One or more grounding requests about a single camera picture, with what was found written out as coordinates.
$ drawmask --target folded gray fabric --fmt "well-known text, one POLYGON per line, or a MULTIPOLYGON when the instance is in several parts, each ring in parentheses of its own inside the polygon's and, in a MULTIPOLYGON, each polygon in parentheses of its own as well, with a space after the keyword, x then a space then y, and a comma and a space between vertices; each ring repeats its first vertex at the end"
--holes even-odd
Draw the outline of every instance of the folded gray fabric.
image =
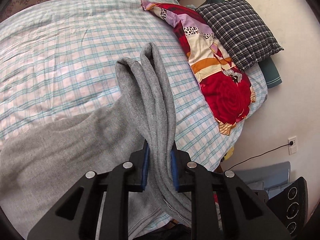
POLYGON ((175 192, 170 175, 176 118, 169 80, 154 44, 142 49, 140 59, 141 64, 129 58, 116 63, 121 97, 113 106, 6 140, 0 153, 0 206, 24 238, 86 171, 111 171, 141 149, 145 138, 148 186, 129 194, 129 238, 161 208, 190 222, 190 199, 175 192))

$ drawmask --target metal bolt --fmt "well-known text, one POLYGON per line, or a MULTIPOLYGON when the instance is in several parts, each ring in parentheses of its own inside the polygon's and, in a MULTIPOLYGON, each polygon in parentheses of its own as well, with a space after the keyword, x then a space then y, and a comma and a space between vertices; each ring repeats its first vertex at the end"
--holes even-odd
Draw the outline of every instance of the metal bolt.
POLYGON ((191 169, 195 168, 197 166, 197 164, 195 162, 188 162, 187 166, 191 169))
POLYGON ((224 175, 228 178, 233 178, 235 176, 235 173, 233 171, 226 171, 224 175))
POLYGON ((132 168, 133 164, 131 162, 125 162, 122 166, 125 169, 130 169, 130 168, 132 168))
POLYGON ((85 176, 88 178, 88 179, 92 179, 94 176, 96 176, 96 173, 94 171, 88 171, 85 176))

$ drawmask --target black gripper frame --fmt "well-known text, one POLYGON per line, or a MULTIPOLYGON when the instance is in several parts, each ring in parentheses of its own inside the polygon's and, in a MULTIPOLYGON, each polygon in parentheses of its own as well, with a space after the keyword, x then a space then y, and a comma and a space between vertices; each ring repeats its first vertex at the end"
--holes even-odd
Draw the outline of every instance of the black gripper frame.
POLYGON ((178 192, 191 192, 192 240, 220 240, 213 192, 217 193, 225 240, 290 240, 286 227, 233 172, 215 173, 172 148, 172 178, 178 192))
POLYGON ((82 176, 32 228, 28 240, 95 240, 104 192, 99 240, 127 240, 128 194, 142 192, 147 184, 147 141, 129 162, 131 168, 122 163, 110 172, 82 176))

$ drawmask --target red floral pillowcase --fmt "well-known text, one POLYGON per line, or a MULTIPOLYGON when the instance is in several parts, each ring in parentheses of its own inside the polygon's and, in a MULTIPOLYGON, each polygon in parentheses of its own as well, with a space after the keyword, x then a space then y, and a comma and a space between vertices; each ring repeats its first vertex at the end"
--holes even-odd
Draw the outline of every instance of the red floral pillowcase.
POLYGON ((230 135, 236 123, 248 115, 250 103, 255 102, 247 75, 236 67, 197 12, 181 5, 146 0, 142 0, 142 6, 174 28, 220 133, 230 135))

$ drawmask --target electrical outlet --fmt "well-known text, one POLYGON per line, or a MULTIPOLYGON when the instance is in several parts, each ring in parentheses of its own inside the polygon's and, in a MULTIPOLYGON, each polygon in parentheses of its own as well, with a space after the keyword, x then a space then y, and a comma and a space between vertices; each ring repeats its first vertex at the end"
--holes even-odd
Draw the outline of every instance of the electrical outlet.
POLYGON ((289 155, 294 154, 298 151, 298 141, 297 141, 297 137, 291 137, 288 138, 288 143, 290 143, 291 141, 293 141, 292 145, 289 145, 289 155))

